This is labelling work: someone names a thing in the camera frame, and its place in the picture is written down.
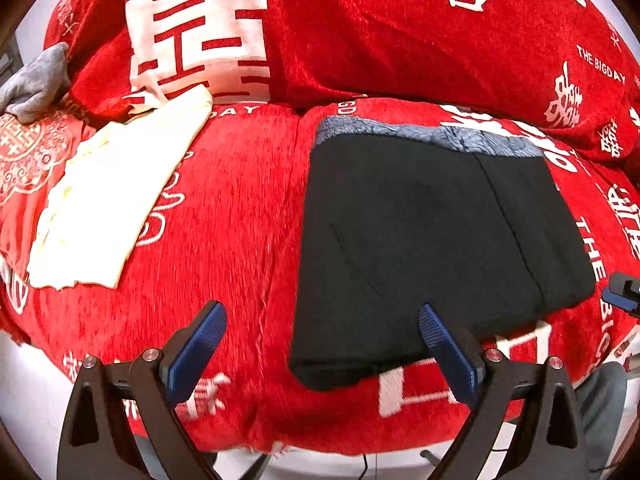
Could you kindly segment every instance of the gray cloth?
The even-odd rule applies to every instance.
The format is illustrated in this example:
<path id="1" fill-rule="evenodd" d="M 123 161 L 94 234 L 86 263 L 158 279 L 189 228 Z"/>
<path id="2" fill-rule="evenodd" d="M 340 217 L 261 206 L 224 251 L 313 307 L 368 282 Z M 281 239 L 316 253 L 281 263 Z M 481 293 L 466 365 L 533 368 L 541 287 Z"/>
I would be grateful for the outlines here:
<path id="1" fill-rule="evenodd" d="M 22 124 L 41 118 L 71 85 L 66 73 L 68 49 L 66 43 L 51 46 L 12 75 L 0 88 L 0 114 L 15 115 Z"/>
<path id="2" fill-rule="evenodd" d="M 589 480 L 598 480 L 607 466 L 625 409 L 626 372 L 618 363 L 598 368 L 575 390 L 587 441 Z"/>
<path id="3" fill-rule="evenodd" d="M 518 157 L 543 156 L 538 147 L 523 137 L 503 137 L 457 126 L 385 124 L 354 116 L 331 116 L 323 120 L 318 126 L 314 149 L 332 137 L 345 134 L 401 137 L 434 144 L 453 152 Z"/>

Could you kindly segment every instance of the metal screw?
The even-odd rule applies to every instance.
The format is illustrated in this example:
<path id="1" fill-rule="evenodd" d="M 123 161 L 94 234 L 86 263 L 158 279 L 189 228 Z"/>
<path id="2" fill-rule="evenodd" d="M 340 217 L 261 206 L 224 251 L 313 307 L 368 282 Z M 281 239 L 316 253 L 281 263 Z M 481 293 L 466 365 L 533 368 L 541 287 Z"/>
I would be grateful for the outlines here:
<path id="1" fill-rule="evenodd" d="M 93 368 L 97 364 L 98 358 L 95 355 L 88 355 L 84 358 L 84 361 L 82 361 L 82 366 L 85 368 Z"/>
<path id="2" fill-rule="evenodd" d="M 484 355 L 489 361 L 494 363 L 499 363 L 504 359 L 504 354 L 500 352 L 497 348 L 489 348 Z"/>
<path id="3" fill-rule="evenodd" d="M 559 357 L 555 357 L 555 356 L 552 356 L 552 357 L 549 358 L 549 364 L 555 370 L 561 370 L 562 367 L 564 366 L 564 363 L 562 362 L 562 359 L 559 358 Z"/>
<path id="4" fill-rule="evenodd" d="M 159 355 L 160 355 L 160 351 L 157 348 L 149 348 L 144 351 L 144 353 L 142 354 L 142 358 L 146 362 L 150 363 L 158 359 Z"/>

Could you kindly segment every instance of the red pillow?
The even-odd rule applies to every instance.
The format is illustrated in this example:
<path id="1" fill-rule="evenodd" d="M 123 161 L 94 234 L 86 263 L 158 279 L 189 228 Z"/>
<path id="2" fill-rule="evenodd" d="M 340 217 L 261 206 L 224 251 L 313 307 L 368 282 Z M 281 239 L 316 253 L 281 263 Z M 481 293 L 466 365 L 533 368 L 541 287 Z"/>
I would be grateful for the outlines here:
<path id="1" fill-rule="evenodd" d="M 638 136 L 640 69 L 589 0 L 63 0 L 58 41 L 100 118 L 203 82 L 216 103 L 451 102 L 561 128 L 593 160 Z"/>
<path id="2" fill-rule="evenodd" d="M 201 449 L 270 451 L 280 442 L 358 454 L 453 438 L 468 411 L 455 403 L 433 362 L 329 393 L 304 388 L 287 368 L 308 157 L 316 126 L 332 114 L 527 135 L 545 152 L 580 226 L 598 292 L 615 270 L 640 274 L 622 227 L 632 230 L 621 207 L 638 202 L 624 174 L 607 170 L 605 179 L 596 165 L 523 123 L 393 99 L 315 108 L 301 119 L 275 105 L 218 106 L 149 216 L 119 288 L 76 285 L 57 292 L 27 286 L 20 313 L 7 309 L 12 322 L 74 380 L 85 354 L 105 362 L 133 359 L 167 341 L 207 300 L 222 301 L 228 332 L 193 397 L 177 409 Z M 612 182 L 628 190 L 616 189 L 620 199 L 612 198 L 619 218 L 606 198 Z M 626 198 L 630 202 L 621 205 Z M 577 381 L 634 325 L 596 294 L 537 327 L 487 344 L 497 343 L 518 360 L 558 355 Z M 142 432 L 135 404 L 126 407 L 134 429 Z M 514 405 L 508 416 L 517 412 Z"/>

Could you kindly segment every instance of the gray glove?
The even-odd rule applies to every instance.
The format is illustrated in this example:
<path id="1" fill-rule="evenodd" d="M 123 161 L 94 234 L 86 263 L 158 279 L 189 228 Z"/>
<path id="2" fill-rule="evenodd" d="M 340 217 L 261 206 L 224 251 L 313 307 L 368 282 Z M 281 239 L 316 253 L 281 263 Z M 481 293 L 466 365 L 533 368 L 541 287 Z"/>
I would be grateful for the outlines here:
<path id="1" fill-rule="evenodd" d="M 66 74 L 68 50 L 66 43 L 51 46 L 12 75 L 0 88 L 0 114 L 15 115 L 22 124 L 41 118 L 71 86 Z"/>

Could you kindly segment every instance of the gray pants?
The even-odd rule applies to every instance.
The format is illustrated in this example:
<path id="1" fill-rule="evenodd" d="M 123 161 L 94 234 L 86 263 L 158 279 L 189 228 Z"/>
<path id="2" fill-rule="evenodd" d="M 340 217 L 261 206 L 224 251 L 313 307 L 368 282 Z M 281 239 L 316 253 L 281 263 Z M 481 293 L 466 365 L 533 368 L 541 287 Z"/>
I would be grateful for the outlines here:
<path id="1" fill-rule="evenodd" d="M 589 470 L 606 467 L 625 409 L 626 372 L 618 363 L 606 363 L 575 390 L 587 441 Z M 598 480 L 593 472 L 589 480 Z"/>

